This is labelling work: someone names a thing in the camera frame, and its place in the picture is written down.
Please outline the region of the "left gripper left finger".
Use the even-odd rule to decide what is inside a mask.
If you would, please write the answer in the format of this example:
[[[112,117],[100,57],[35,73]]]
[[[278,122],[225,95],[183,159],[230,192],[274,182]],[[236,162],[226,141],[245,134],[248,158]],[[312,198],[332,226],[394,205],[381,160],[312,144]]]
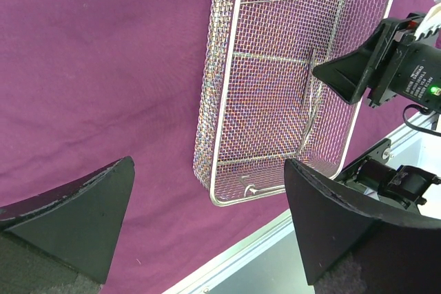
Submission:
[[[1,207],[2,293],[99,293],[134,184],[126,156]]]

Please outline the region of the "metal mesh instrument tray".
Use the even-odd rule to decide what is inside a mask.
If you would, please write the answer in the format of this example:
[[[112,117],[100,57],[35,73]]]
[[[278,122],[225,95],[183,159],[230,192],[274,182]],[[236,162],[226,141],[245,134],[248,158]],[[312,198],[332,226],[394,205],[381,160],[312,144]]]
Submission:
[[[295,158],[336,177],[358,115],[322,83],[301,154],[302,98],[310,52],[316,65],[361,45],[393,0],[212,0],[193,170],[218,207],[282,193]]]

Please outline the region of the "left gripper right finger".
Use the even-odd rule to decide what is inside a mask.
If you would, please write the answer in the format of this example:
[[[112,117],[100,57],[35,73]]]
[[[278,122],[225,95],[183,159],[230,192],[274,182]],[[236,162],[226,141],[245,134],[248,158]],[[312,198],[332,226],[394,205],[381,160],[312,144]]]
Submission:
[[[341,185],[296,159],[285,191],[315,293],[439,293],[440,221]]]

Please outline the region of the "purple cloth wrap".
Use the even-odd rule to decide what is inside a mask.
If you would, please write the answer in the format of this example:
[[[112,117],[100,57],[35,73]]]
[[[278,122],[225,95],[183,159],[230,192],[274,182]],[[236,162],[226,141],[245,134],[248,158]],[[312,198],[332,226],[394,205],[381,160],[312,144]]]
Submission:
[[[129,156],[104,293],[162,293],[255,222],[194,174],[212,0],[1,0],[1,203]],[[433,0],[393,0],[388,17]]]

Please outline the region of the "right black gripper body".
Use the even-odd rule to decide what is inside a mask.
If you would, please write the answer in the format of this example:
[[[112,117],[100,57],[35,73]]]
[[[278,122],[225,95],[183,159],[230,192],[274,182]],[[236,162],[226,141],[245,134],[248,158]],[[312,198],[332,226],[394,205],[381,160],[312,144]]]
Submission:
[[[377,38],[369,67],[372,73],[367,87],[368,105],[377,108],[393,99],[404,96],[406,74],[399,73],[410,57],[410,46],[416,42],[413,36],[425,14],[412,12],[405,19],[382,19],[372,34]]]

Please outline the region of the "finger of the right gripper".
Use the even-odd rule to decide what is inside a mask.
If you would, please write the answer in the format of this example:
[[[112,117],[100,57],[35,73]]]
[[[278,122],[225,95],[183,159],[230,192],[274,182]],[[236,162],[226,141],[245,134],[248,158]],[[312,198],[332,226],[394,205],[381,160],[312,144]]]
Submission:
[[[379,47],[384,42],[384,30],[377,28],[356,50],[313,68],[313,76],[324,83],[346,104],[360,101],[367,88],[379,79],[385,68],[384,55]]]

